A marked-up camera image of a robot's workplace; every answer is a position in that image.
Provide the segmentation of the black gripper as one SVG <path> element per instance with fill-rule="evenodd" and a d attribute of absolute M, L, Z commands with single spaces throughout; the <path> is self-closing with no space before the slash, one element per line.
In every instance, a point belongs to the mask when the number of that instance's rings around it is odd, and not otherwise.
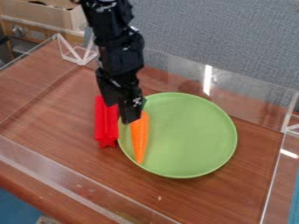
<path fill-rule="evenodd" d="M 128 0 L 79 0 L 79 4 L 102 57 L 102 68 L 96 70 L 99 91 L 108 107 L 118 104 L 123 124 L 130 124 L 142 117 L 143 91 L 132 86 L 119 96 L 116 81 L 124 86 L 135 85 L 136 73 L 144 67 L 144 38 L 130 25 L 134 6 Z"/>

